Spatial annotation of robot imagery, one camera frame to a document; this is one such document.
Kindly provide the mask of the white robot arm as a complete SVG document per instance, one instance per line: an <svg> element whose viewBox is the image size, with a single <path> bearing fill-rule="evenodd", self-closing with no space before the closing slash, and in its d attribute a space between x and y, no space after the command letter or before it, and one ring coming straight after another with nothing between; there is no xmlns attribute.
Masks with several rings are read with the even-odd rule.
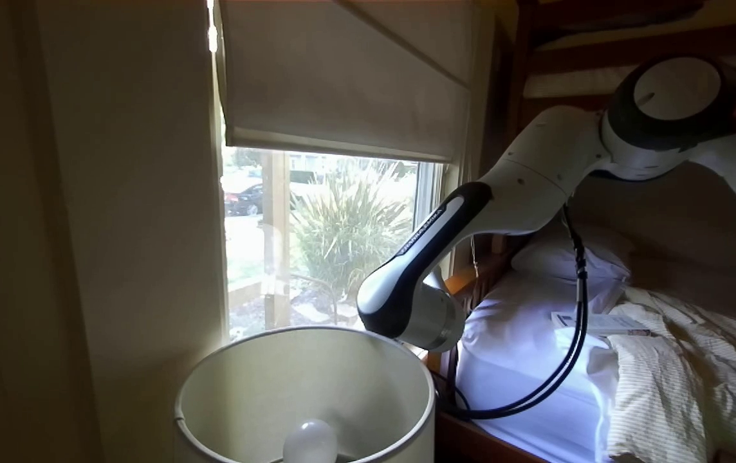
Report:
<svg viewBox="0 0 736 463"><path fill-rule="evenodd" d="M479 180L456 189L357 292L366 330L448 351L464 311L426 275L460 239L543 229L594 172L653 180L695 163L736 193L736 67L695 54L637 64L605 113L540 110Z"/></svg>

